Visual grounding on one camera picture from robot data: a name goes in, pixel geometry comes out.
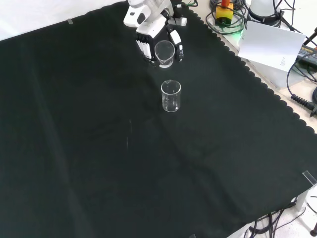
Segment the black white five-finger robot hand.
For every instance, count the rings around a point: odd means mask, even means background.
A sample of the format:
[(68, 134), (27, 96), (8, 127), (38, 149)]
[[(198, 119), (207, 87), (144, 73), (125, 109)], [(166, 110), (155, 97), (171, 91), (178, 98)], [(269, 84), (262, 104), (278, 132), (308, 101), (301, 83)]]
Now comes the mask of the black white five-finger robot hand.
[(184, 58), (181, 38), (162, 14), (152, 23), (142, 22), (136, 29), (136, 43), (143, 58), (161, 68), (168, 68)]

